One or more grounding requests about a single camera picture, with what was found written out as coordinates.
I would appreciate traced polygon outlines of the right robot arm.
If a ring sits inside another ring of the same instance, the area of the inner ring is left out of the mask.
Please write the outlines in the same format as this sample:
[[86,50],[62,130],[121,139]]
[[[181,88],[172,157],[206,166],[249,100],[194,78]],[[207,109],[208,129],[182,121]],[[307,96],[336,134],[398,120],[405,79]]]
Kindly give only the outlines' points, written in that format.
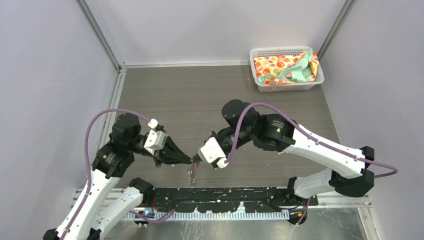
[[239,99],[227,102],[221,114],[228,127],[211,132],[193,157],[194,163],[205,162],[214,168],[228,166],[232,147],[240,148],[252,142],[264,151],[301,156],[326,167],[325,170],[289,179],[285,198],[299,205],[313,195],[337,192],[359,198],[375,184],[375,175],[365,160],[374,160],[374,149],[365,146],[350,148],[312,133],[294,120],[278,113],[260,114],[249,103]]

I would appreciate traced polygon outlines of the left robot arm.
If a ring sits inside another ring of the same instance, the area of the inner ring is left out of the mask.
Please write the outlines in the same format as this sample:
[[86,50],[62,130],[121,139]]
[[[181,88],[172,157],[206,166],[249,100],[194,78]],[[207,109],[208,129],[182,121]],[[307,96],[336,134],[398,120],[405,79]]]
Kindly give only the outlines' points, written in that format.
[[193,161],[177,147],[164,127],[153,118],[140,113],[117,109],[118,116],[109,134],[109,141],[88,159],[88,140],[95,121],[112,109],[98,113],[90,122],[84,139],[87,182],[64,221],[49,229],[45,240],[103,240],[111,229],[136,206],[148,207],[154,199],[151,183],[134,178],[125,192],[105,210],[101,207],[111,190],[134,162],[135,155],[151,157],[156,167],[188,164]]

